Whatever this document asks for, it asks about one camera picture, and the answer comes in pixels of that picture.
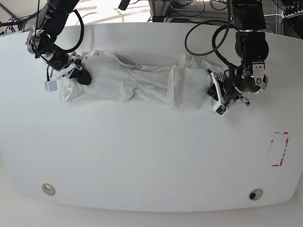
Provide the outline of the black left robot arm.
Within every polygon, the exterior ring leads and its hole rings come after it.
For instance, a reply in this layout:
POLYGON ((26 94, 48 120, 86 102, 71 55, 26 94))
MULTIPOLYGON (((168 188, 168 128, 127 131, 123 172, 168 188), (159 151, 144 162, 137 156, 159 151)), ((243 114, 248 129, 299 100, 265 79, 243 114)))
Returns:
POLYGON ((244 94, 262 92, 268 84, 265 59, 269 46, 263 30, 265 17, 260 0, 228 0, 227 21, 212 36, 212 50, 225 68, 204 60, 207 53, 188 51, 169 73, 167 105, 182 110, 214 111, 224 115, 231 106, 250 105, 244 94), (236 30, 235 51, 241 59, 236 66, 218 49, 230 29, 236 30))

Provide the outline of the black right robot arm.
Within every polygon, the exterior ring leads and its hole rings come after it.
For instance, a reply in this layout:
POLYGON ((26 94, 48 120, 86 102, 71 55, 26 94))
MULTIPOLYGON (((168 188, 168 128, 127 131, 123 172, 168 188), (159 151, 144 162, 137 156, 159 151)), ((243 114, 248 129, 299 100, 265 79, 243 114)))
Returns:
POLYGON ((57 80, 61 77, 76 79, 82 85, 89 85, 92 81, 81 60, 73 59, 84 38, 84 23, 75 8, 77 4, 77 0, 48 0, 42 9, 37 11, 36 24, 26 40, 28 51, 36 59, 44 60, 48 69, 57 72, 56 75, 52 72, 46 73, 45 89, 49 92, 57 90, 57 80), (63 49, 57 46, 55 41, 72 12, 80 22, 80 37, 74 47, 63 49))

